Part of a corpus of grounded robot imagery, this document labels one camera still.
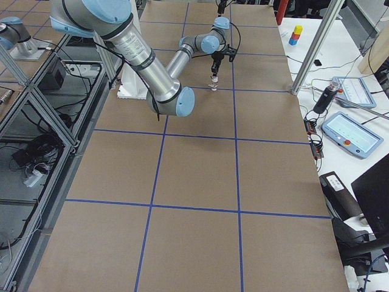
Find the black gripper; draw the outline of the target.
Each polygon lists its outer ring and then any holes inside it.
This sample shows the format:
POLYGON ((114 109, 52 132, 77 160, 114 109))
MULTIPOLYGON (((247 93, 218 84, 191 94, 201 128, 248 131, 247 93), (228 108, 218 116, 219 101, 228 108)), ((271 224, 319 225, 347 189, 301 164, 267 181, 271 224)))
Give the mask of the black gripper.
POLYGON ((227 0, 220 0, 219 6, 218 6, 218 14, 222 15, 222 8, 225 8, 227 4, 227 0))
POLYGON ((213 64, 211 67, 212 77, 218 76, 219 67, 224 59, 224 54, 222 52, 214 52, 212 53, 213 64))

